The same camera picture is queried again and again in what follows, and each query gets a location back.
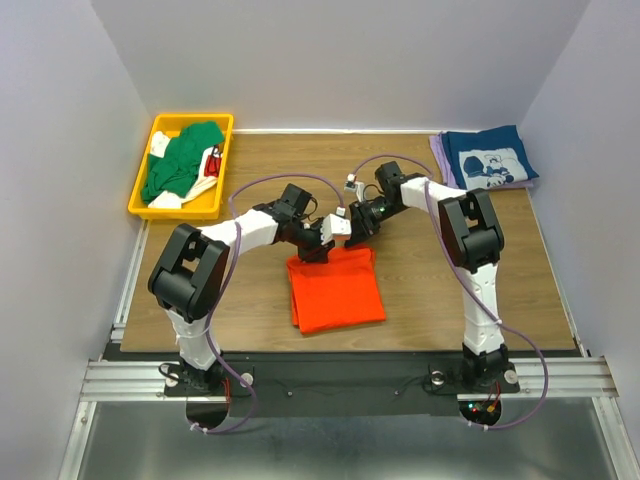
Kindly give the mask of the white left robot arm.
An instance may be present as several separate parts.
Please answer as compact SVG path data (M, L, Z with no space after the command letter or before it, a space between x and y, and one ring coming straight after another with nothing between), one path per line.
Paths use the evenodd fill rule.
M161 369L167 382L210 394L225 380L211 320L242 254L283 242L294 245L304 262L326 263L336 238L351 233L343 201L335 213L308 222L305 211L313 200L288 184L278 199L232 220L203 228L183 223L173 230L148 281L179 347L180 365Z

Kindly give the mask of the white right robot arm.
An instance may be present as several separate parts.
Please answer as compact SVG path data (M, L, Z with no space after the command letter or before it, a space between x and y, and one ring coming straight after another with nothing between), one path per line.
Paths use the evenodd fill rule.
M472 390L492 385L508 369L509 357L496 292L505 241L489 193L448 187L420 173L407 175L394 161L379 166L375 178L380 194L368 200L357 173L347 176L344 190L356 200L349 205L352 234L346 245L368 240L383 221L407 209L427 213L463 290L461 381Z

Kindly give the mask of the orange t shirt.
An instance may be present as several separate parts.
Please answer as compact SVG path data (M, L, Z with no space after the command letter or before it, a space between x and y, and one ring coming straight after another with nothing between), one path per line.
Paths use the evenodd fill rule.
M367 246L334 248L326 263L286 261L292 324L303 335L386 320L375 273L376 256Z

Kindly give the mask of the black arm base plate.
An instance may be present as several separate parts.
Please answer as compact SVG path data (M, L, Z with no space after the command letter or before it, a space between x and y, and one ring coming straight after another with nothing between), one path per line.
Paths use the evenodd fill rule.
M158 371L169 398L186 398L192 421L285 417L457 416L497 412L499 397L516 393L515 368L478 377L456 353L257 354L228 356L203 373L184 361Z

